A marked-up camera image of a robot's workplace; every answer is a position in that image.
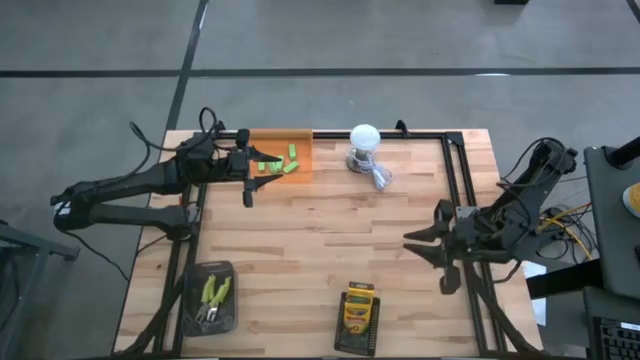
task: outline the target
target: wooden table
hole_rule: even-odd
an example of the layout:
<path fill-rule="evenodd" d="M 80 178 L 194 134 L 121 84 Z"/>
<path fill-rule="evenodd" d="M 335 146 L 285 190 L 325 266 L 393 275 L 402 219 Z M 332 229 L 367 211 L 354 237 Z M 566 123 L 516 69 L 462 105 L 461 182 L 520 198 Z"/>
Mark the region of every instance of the wooden table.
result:
<path fill-rule="evenodd" d="M 462 132 L 478 203 L 488 205 L 500 194 L 489 133 Z M 192 134 L 170 131 L 165 146 Z M 227 334 L 185 338 L 183 356 L 345 356 L 333 350 L 333 337 L 340 292 L 349 281 L 373 283 L 381 299 L 376 356 L 477 355 L 466 285 L 441 295 L 442 270 L 402 248 L 402 234 L 429 226 L 437 201 L 450 196 L 439 141 L 383 140 L 376 158 L 394 175 L 384 193 L 370 176 L 346 169 L 349 147 L 346 140 L 314 140 L 312 183 L 269 184 L 254 195 L 251 209 L 242 206 L 241 184 L 208 185 L 196 262 L 234 264 L 238 323 Z M 153 195 L 150 206 L 177 202 Z M 146 228 L 140 246 L 159 235 Z M 162 241 L 137 257 L 116 350 L 126 348 L 158 308 L 169 253 L 170 243 Z M 512 265 L 493 265 L 494 278 Z M 541 348 L 522 272 L 496 292 L 516 327 Z M 491 340 L 486 309 L 483 319 Z M 174 322 L 175 311 L 167 339 Z"/>

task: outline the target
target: white cord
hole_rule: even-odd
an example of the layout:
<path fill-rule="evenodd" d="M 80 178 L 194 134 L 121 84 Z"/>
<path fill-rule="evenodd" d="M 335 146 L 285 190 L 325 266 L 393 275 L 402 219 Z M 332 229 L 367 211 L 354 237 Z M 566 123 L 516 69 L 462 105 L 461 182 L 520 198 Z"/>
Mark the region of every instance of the white cord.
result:
<path fill-rule="evenodd" d="M 367 160 L 358 160 L 355 157 L 355 152 L 349 152 L 348 155 L 356 164 L 358 164 L 358 168 L 360 172 L 363 174 L 372 173 L 373 174 L 373 182 L 376 184 L 376 189 L 378 191 L 383 191 L 387 185 L 391 184 L 393 180 L 393 174 L 389 169 L 385 168 L 382 165 L 378 165 L 373 161 L 373 153 L 367 154 Z"/>

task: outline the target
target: concrete floor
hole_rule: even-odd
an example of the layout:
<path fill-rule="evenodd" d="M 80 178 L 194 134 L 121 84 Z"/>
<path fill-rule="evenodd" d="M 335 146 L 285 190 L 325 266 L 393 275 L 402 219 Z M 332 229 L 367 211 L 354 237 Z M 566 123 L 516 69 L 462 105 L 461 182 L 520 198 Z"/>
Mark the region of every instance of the concrete floor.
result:
<path fill-rule="evenodd" d="M 179 69 L 196 0 L 0 0 L 0 70 Z M 624 0 L 211 0 L 194 68 L 636 66 L 640 24 Z M 0 218 L 73 244 L 51 224 L 49 197 L 122 174 L 143 156 L 127 123 L 160 142 L 176 88 L 164 79 L 0 78 Z M 229 128 L 488 128 L 501 172 L 526 145 L 620 144 L 640 134 L 638 76 L 191 79 L 178 128 L 211 106 Z M 152 160 L 157 159 L 153 153 Z M 583 175 L 584 169 L 574 174 Z M 553 203 L 586 183 L 560 184 Z M 147 198 L 126 203 L 142 206 Z M 566 200 L 588 201 L 588 193 Z M 130 271 L 140 229 L 79 232 Z M 127 285 L 87 251 L 52 259 L 22 358 L 111 350 Z M 549 301 L 545 347 L 583 343 L 579 297 Z"/>

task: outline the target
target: keyboard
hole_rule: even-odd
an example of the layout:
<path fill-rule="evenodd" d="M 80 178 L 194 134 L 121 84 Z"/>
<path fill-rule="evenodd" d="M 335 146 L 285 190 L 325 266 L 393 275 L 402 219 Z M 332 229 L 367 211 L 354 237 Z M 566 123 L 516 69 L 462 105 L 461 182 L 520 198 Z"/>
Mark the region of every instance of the keyboard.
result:
<path fill-rule="evenodd" d="M 640 325 L 594 318 L 598 360 L 640 360 Z"/>

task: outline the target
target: green-handled pliers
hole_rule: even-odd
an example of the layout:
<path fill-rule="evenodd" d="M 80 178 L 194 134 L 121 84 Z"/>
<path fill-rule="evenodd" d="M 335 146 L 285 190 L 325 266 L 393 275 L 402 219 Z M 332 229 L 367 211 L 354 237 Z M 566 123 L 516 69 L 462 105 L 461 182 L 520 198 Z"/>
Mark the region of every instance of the green-handled pliers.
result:
<path fill-rule="evenodd" d="M 224 284 L 215 291 L 216 276 L 209 275 L 207 282 L 202 289 L 202 297 L 200 302 L 202 306 L 196 315 L 196 322 L 202 323 L 203 321 L 213 322 L 218 313 L 218 306 L 224 301 L 229 289 L 231 288 L 231 276 L 227 276 L 224 279 Z"/>

